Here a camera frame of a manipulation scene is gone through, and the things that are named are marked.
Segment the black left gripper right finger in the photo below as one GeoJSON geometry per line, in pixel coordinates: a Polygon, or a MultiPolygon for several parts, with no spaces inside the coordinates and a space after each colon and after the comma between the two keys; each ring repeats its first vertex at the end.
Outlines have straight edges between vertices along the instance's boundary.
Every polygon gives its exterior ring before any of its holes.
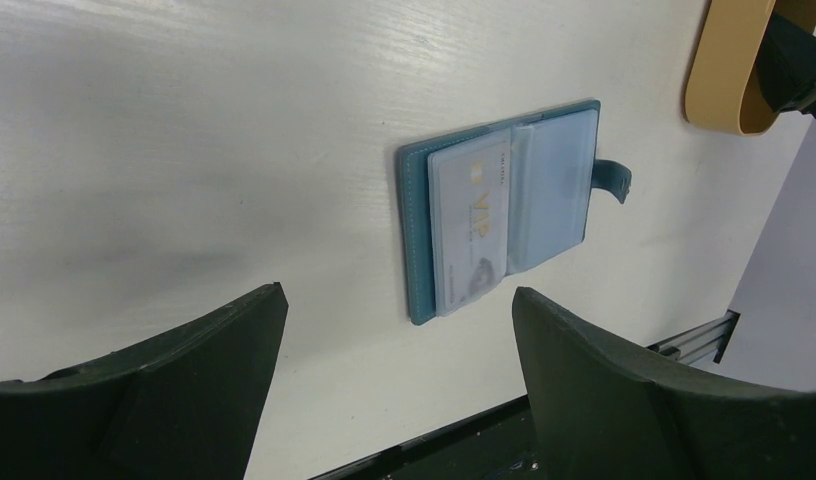
{"type": "Polygon", "coordinates": [[[816,479],[816,391],[683,365],[520,287],[513,328],[550,479],[816,479]]]}

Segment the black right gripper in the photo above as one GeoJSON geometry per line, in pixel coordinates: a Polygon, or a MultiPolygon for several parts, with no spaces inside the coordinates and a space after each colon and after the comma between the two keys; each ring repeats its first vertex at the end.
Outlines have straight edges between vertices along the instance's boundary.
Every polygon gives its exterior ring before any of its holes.
{"type": "Polygon", "coordinates": [[[816,118],[816,37],[774,13],[755,65],[760,90],[775,113],[816,118]]]}

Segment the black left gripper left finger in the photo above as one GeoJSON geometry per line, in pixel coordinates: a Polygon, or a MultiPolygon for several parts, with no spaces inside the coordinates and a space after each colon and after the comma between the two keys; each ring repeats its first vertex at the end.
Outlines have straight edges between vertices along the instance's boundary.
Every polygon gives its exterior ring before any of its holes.
{"type": "Polygon", "coordinates": [[[0,382],[0,479],[241,479],[288,303],[267,284],[36,381],[0,382]]]}

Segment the blue leather card holder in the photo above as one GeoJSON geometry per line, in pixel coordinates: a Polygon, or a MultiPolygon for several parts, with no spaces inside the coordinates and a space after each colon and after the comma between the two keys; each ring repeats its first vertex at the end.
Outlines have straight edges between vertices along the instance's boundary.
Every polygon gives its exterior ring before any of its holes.
{"type": "Polygon", "coordinates": [[[414,325],[581,244],[594,191],[626,200],[631,171],[597,155],[600,111],[582,100],[398,149],[414,325]]]}

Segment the grey credit card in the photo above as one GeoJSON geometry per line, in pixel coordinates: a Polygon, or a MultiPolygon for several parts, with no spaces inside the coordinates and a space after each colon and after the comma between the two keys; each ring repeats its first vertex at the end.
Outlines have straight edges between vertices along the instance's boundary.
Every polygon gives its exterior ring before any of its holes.
{"type": "Polygon", "coordinates": [[[507,268],[510,141],[476,139],[429,156],[436,310],[493,290],[507,268]]]}

